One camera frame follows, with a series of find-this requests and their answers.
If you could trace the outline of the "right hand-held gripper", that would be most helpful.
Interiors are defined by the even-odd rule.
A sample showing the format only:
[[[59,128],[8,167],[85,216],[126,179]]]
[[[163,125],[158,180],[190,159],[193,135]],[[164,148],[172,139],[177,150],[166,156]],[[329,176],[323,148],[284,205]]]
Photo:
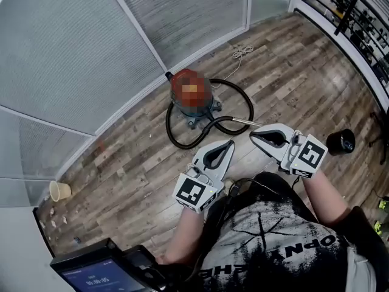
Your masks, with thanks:
[[[282,171],[303,178],[315,175],[328,152],[328,148],[313,135],[305,136],[282,123],[263,125],[250,132],[249,137],[268,157],[280,162]]]

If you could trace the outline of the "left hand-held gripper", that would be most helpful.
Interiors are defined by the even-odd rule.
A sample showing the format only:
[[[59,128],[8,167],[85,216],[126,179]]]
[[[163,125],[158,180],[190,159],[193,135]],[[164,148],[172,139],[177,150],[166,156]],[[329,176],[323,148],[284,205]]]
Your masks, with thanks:
[[[194,164],[189,164],[179,175],[172,197],[197,214],[205,211],[225,188],[221,180],[229,168],[234,150],[232,140],[215,141],[201,147],[194,157]]]

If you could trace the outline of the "person's left forearm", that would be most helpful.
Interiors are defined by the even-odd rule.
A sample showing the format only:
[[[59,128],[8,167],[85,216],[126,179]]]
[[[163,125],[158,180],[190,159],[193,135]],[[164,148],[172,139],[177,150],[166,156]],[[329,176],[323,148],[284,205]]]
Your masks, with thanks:
[[[194,266],[200,255],[201,236],[209,221],[212,221],[209,213],[205,217],[204,213],[184,207],[165,252],[156,258],[158,264]]]

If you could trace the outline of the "person's right forearm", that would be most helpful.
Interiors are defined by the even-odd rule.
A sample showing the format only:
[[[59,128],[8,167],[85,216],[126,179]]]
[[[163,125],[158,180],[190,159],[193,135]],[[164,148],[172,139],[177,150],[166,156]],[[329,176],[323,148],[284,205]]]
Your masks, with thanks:
[[[303,178],[306,194],[318,221],[334,226],[351,212],[351,208],[326,175],[317,171],[312,178]]]

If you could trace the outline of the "red vacuum cleaner body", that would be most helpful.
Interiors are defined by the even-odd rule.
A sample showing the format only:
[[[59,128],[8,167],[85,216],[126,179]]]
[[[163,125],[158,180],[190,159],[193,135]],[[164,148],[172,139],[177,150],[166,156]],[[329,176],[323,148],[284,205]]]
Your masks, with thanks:
[[[210,80],[203,74],[185,68],[175,74],[166,72],[165,76],[171,85],[172,103],[186,117],[192,130],[208,113],[222,110],[221,102],[213,96]]]

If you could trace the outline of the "person's black shorts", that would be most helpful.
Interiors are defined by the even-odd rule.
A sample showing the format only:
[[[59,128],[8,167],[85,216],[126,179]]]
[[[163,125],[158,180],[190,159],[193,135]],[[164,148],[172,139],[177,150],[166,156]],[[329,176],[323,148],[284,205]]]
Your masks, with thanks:
[[[233,198],[227,210],[241,210],[257,201],[274,202],[276,206],[291,205],[298,216],[315,222],[315,216],[292,187],[278,174],[261,172],[249,188]]]

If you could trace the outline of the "black waste bin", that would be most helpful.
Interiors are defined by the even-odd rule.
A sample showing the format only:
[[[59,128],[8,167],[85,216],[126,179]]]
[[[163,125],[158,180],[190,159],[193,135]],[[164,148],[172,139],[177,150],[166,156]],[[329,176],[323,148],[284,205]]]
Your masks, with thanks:
[[[326,146],[332,156],[350,154],[356,146],[355,135],[350,129],[331,133],[326,139]]]

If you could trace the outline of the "person's black white print shirt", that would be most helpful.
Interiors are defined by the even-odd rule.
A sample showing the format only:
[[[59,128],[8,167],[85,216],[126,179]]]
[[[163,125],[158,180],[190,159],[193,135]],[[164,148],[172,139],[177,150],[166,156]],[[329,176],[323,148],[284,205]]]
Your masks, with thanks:
[[[363,210],[332,227],[257,201],[230,217],[199,272],[200,292],[385,292],[389,253]]]

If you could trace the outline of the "black metal railing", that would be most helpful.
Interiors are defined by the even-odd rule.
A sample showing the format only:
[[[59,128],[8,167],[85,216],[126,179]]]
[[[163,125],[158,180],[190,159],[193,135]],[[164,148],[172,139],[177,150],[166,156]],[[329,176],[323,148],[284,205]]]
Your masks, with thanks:
[[[389,90],[389,0],[302,0],[344,35]]]

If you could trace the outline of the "beige paper cup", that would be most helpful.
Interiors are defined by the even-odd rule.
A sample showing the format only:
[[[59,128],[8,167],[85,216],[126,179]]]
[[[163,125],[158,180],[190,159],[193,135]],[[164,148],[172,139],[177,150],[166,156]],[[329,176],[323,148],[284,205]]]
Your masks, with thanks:
[[[51,181],[49,184],[50,197],[54,202],[69,198],[72,194],[71,187],[68,184]]]

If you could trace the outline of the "black screen device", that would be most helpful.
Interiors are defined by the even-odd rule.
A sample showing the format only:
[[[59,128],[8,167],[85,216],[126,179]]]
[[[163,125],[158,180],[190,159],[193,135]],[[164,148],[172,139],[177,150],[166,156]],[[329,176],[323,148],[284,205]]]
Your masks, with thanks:
[[[50,266],[76,292],[148,291],[110,238],[59,255]]]

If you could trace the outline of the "scattered floor scraps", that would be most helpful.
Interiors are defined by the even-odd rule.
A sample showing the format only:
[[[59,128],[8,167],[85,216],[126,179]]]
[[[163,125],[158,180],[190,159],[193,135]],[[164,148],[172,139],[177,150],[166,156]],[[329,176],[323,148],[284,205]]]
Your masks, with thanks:
[[[81,236],[75,231],[80,227],[78,222],[81,208],[76,207],[68,211],[66,208],[43,207],[37,210],[38,221],[44,230],[44,235],[51,245],[55,247],[67,245],[79,245]]]

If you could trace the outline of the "black device mount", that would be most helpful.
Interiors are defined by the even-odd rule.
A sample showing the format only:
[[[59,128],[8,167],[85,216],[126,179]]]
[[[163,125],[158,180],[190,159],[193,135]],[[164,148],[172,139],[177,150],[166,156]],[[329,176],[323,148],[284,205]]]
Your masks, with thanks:
[[[135,275],[146,286],[158,291],[169,292],[167,273],[157,263],[155,256],[143,245],[136,245],[123,252],[124,259],[131,265]]]

